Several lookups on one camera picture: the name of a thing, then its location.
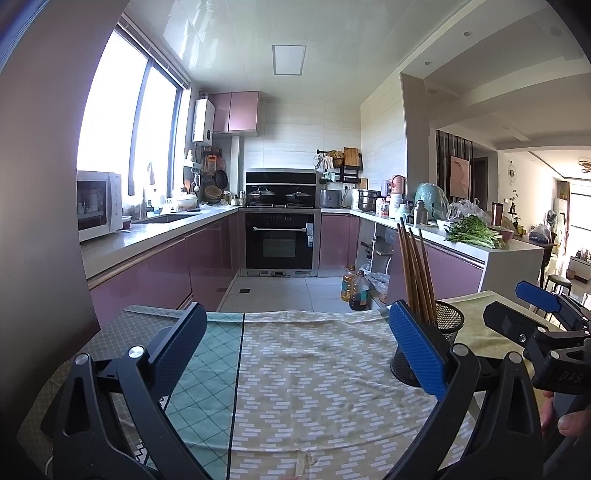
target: ceiling light panel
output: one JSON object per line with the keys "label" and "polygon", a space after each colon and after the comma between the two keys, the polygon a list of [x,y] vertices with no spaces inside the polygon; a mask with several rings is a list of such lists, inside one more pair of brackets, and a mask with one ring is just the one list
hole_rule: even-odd
{"label": "ceiling light panel", "polygon": [[305,45],[273,45],[273,74],[301,75],[305,55]]}

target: cabinet door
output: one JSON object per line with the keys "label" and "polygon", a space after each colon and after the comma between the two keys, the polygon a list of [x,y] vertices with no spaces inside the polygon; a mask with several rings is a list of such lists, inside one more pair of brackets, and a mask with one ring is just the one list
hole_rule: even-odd
{"label": "cabinet door", "polygon": [[176,309],[190,293],[183,240],[93,288],[90,298],[103,327],[129,305]]}
{"label": "cabinet door", "polygon": [[427,252],[436,300],[476,293],[482,268],[435,247]]}
{"label": "cabinet door", "polygon": [[319,268],[345,268],[349,262],[349,215],[322,215]]}
{"label": "cabinet door", "polygon": [[241,132],[256,130],[258,96],[259,92],[232,93],[228,131]]}
{"label": "cabinet door", "polygon": [[347,265],[354,265],[357,260],[360,221],[361,219],[359,217],[353,215],[349,217],[349,253],[347,255]]}
{"label": "cabinet door", "polygon": [[215,312],[223,297],[222,246],[219,222],[187,237],[193,300]]}
{"label": "cabinet door", "polygon": [[231,97],[231,93],[215,93],[208,97],[209,101],[216,108],[213,116],[213,133],[228,131]]}

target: pink upper cabinet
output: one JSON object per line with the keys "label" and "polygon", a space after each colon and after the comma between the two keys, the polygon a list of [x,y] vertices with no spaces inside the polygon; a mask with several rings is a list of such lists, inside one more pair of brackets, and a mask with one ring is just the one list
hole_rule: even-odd
{"label": "pink upper cabinet", "polygon": [[256,130],[259,92],[234,92],[230,103],[230,132]]}
{"label": "pink upper cabinet", "polygon": [[231,93],[215,93],[207,97],[216,108],[213,117],[213,133],[227,132],[230,121]]}

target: oil bottle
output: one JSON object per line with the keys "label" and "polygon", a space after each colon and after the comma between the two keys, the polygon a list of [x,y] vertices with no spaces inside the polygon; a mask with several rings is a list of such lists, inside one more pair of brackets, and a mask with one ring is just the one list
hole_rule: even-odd
{"label": "oil bottle", "polygon": [[349,307],[351,310],[365,310],[368,306],[369,282],[365,278],[363,270],[359,270],[357,278],[353,281]]}
{"label": "oil bottle", "polygon": [[355,265],[349,265],[347,267],[347,273],[343,275],[343,283],[340,288],[340,299],[349,301],[351,296],[351,287],[357,275],[355,274]]}

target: tiled floor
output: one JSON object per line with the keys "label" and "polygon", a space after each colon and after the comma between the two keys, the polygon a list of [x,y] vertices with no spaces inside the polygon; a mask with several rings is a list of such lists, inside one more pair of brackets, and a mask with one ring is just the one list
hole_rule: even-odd
{"label": "tiled floor", "polygon": [[[340,277],[269,278],[238,277],[221,312],[307,312],[349,313],[347,302],[340,299]],[[250,289],[241,293],[241,289]]]}

